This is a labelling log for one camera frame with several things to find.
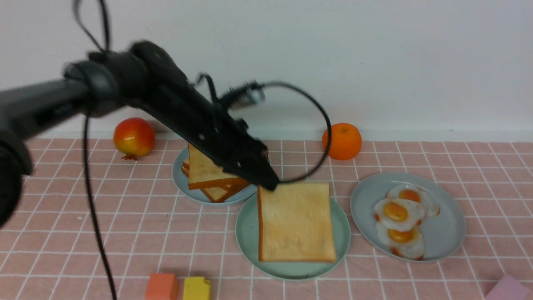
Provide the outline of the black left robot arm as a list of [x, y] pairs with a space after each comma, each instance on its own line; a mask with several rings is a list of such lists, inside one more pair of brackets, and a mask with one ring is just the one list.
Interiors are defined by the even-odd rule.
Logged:
[[125, 52], [93, 52], [71, 63], [64, 78], [4, 90], [1, 100], [1, 224], [13, 215], [23, 176], [31, 175], [27, 140], [78, 114], [100, 118], [124, 106], [143, 110], [227, 173], [274, 190], [280, 180], [263, 142], [244, 121], [208, 101], [161, 47], [136, 42]]

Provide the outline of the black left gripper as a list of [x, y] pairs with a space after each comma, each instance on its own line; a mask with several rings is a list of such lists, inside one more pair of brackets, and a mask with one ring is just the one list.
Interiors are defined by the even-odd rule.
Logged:
[[181, 135], [224, 171], [275, 190], [280, 179], [265, 156], [266, 147], [248, 134], [217, 102], [196, 91], [176, 66], [149, 67], [153, 80], [139, 108]]

